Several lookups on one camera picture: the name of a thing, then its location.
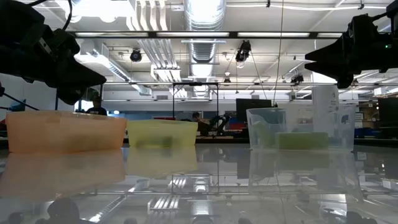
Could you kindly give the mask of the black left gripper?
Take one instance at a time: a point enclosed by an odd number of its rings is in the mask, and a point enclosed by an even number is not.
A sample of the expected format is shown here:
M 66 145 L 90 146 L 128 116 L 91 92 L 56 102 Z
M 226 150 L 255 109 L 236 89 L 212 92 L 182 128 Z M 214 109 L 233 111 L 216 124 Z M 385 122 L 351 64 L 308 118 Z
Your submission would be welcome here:
M 58 97 L 68 105 L 76 103 L 87 87 L 106 82 L 103 75 L 75 60 L 80 47 L 64 30 L 30 30 L 19 44 L 24 54 L 21 77 L 56 89 Z

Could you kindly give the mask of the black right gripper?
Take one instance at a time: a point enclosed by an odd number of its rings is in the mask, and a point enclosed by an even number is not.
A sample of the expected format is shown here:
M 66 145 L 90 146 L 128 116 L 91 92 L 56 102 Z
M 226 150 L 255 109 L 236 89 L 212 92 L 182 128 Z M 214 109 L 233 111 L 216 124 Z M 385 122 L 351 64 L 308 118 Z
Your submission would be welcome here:
M 391 19 L 391 31 L 380 33 L 374 21 L 382 17 Z M 305 55 L 305 69 L 337 78 L 339 89 L 349 87 L 355 74 L 365 70 L 385 73 L 397 68 L 397 15 L 384 13 L 377 16 L 362 14 L 352 18 L 349 29 L 334 43 Z M 321 62 L 344 63 L 337 65 Z

